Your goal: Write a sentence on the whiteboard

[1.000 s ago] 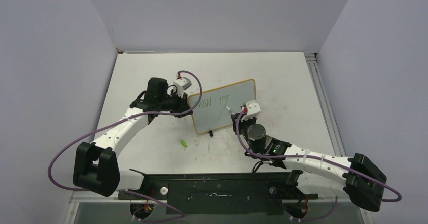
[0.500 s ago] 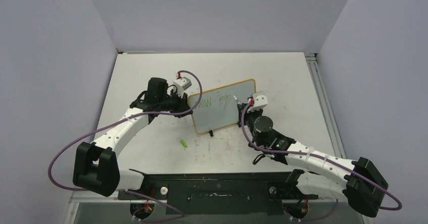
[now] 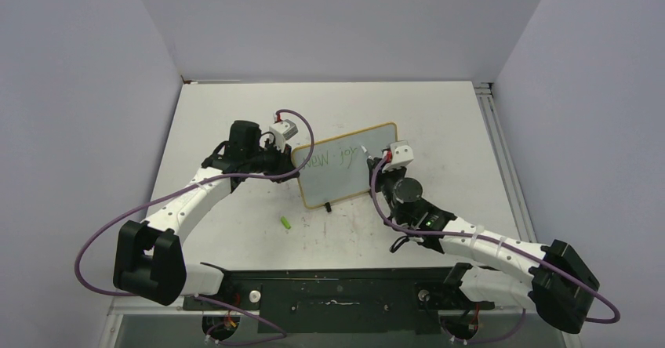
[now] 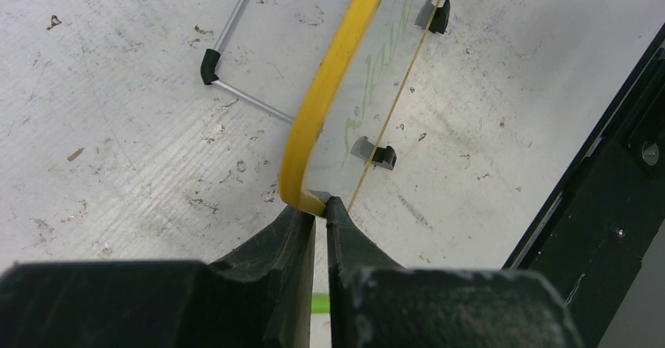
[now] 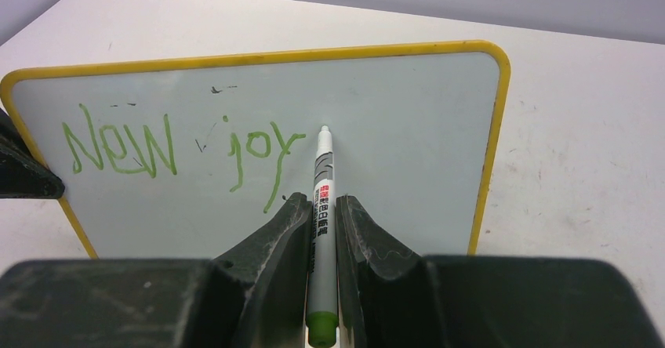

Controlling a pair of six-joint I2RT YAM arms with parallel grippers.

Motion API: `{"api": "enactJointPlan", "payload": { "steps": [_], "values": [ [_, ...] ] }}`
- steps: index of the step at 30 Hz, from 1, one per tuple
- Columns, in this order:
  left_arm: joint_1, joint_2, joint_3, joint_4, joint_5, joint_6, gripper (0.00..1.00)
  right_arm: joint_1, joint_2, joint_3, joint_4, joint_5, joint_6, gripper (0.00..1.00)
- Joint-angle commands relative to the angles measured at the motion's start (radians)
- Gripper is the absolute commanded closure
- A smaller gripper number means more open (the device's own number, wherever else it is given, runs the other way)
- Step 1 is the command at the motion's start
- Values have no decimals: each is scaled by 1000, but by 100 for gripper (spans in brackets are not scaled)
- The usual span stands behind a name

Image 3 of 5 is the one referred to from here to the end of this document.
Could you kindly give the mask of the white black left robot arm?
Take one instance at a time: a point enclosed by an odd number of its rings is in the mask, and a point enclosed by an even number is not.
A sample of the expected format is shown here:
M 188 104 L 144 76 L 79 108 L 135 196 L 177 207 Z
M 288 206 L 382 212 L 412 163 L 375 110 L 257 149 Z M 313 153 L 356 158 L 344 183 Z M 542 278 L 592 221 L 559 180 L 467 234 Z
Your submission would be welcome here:
M 138 223 L 128 221 L 118 232 L 114 286 L 168 306 L 182 295 L 202 295 L 214 309 L 228 307 L 234 288 L 223 270 L 186 263 L 183 243 L 218 202 L 248 178 L 275 183 L 299 176 L 288 140 L 298 128 L 278 119 L 267 132 L 251 121 L 237 120 L 229 137 L 203 160 L 182 194 Z

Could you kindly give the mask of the green white marker pen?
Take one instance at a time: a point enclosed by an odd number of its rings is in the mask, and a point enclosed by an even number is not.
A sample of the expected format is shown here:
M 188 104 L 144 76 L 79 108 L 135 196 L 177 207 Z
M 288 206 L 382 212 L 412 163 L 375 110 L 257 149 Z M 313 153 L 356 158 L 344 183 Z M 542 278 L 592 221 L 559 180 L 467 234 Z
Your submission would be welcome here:
M 373 160 L 375 158 L 365 146 L 361 145 L 361 149 L 368 160 Z

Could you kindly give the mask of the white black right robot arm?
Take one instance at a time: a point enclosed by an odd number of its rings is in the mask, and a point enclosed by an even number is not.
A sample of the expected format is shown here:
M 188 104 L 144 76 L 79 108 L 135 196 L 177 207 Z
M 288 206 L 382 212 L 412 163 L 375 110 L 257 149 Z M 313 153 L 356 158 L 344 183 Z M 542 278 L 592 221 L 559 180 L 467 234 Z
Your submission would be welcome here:
M 581 332 L 600 283 L 567 242 L 524 242 L 486 230 L 423 198 L 421 184 L 380 157 L 368 157 L 372 202 L 391 229 L 441 254 L 465 258 L 445 279 L 446 302 L 454 307 L 493 303 L 534 310 L 550 326 Z M 378 206 L 383 198 L 388 214 Z

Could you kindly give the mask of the green marker cap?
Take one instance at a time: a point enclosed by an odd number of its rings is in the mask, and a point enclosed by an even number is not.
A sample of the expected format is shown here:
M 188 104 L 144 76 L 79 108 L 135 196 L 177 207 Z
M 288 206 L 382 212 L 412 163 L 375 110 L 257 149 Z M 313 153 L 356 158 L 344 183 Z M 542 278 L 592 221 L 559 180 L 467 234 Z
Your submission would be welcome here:
M 290 230 L 290 229 L 291 229 L 290 222 L 287 220 L 286 217 L 282 216 L 282 217 L 280 218 L 280 221 L 281 221 L 281 223 L 282 223 L 282 225 L 283 225 L 283 227 L 284 227 L 285 229 L 287 229 L 287 230 Z

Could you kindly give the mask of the yellow framed whiteboard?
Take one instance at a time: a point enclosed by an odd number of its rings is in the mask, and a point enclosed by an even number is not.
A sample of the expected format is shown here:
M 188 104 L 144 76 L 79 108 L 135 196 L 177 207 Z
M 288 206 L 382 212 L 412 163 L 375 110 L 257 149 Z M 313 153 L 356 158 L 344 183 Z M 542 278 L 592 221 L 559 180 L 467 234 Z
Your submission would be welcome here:
M 386 122 L 341 136 L 320 140 L 314 144 L 310 158 L 310 146 L 292 150 L 292 163 L 306 164 L 300 170 L 298 184 L 305 208 L 314 209 L 337 203 L 369 190 L 367 154 L 380 152 L 398 140 L 398 127 Z

